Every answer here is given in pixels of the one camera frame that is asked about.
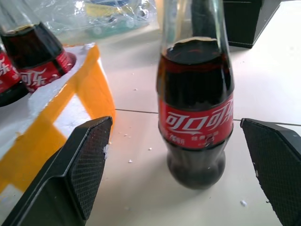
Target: red label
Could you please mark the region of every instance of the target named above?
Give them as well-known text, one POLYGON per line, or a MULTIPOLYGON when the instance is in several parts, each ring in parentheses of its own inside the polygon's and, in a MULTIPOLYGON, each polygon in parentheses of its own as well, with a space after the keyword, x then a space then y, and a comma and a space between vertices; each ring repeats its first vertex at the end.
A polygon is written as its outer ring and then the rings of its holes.
POLYGON ((159 127, 171 143, 204 148, 226 139, 233 124, 233 94, 216 108, 203 112, 174 109, 159 100, 159 127))
MULTIPOLYGON (((72 59, 65 51, 57 56, 56 61, 65 73, 67 73, 74 65, 72 59)), ((18 69, 18 71, 30 92, 34 92, 37 88, 51 83, 62 76, 53 61, 31 69, 18 69)))
POLYGON ((8 90, 21 80, 18 72, 12 66, 8 56, 0 53, 0 93, 8 90))

